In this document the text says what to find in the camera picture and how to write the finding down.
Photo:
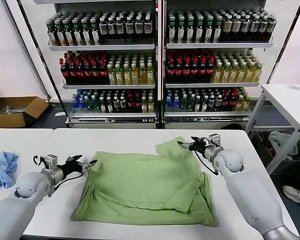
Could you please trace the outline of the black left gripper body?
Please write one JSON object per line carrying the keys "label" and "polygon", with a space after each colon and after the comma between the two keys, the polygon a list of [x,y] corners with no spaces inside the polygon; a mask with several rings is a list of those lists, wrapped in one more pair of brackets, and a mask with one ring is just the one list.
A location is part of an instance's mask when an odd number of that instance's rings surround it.
{"label": "black left gripper body", "polygon": [[68,161],[63,165],[57,165],[61,169],[64,177],[67,177],[73,172],[79,172],[79,164],[76,161]]}

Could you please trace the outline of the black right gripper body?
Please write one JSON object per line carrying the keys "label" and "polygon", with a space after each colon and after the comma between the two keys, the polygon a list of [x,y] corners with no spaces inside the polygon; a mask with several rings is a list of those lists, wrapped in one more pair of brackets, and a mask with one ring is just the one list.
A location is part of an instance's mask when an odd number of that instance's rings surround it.
{"label": "black right gripper body", "polygon": [[205,140],[205,145],[197,144],[196,145],[196,152],[200,154],[205,153],[205,149],[211,144],[209,139],[204,139]]}

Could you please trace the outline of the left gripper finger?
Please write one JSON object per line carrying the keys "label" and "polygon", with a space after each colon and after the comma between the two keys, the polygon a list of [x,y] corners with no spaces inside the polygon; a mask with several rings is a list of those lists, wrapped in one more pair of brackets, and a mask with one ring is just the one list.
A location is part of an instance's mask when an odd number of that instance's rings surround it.
{"label": "left gripper finger", "polygon": [[82,154],[74,155],[74,156],[68,156],[66,159],[66,164],[68,165],[80,165],[80,159],[83,157]]}
{"label": "left gripper finger", "polygon": [[95,164],[97,160],[92,160],[89,162],[77,162],[77,172],[85,172],[90,170]]}

